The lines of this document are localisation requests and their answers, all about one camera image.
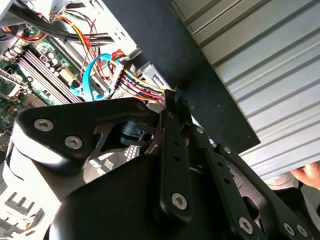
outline finger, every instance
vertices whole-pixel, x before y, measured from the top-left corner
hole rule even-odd
[[[318,171],[318,164],[316,162],[309,163],[304,166],[304,171],[307,175],[314,173],[315,171]]]
[[[294,169],[291,171],[291,173],[300,182],[304,182],[308,178],[307,174],[302,168]]]

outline ram slot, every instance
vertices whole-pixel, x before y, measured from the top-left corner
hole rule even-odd
[[[34,68],[39,71],[48,81],[51,82],[71,103],[82,103],[82,101],[74,96],[69,87],[67,87],[59,78],[53,75],[52,72],[30,51],[27,50],[23,56]]]
[[[44,88],[58,99],[62,104],[69,104],[70,102],[66,99],[59,91],[57,91],[49,82],[47,82],[26,60],[20,58],[18,65],[31,74],[34,80],[38,81]]]

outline motherboard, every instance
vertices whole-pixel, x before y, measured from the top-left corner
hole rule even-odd
[[[81,85],[80,73],[46,39],[18,39],[7,48],[0,60],[0,151],[7,151],[19,112],[83,102],[71,85]]]

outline ribbed metal panel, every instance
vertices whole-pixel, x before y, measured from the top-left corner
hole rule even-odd
[[[320,160],[320,1],[174,0],[261,140],[241,157],[267,179]]]

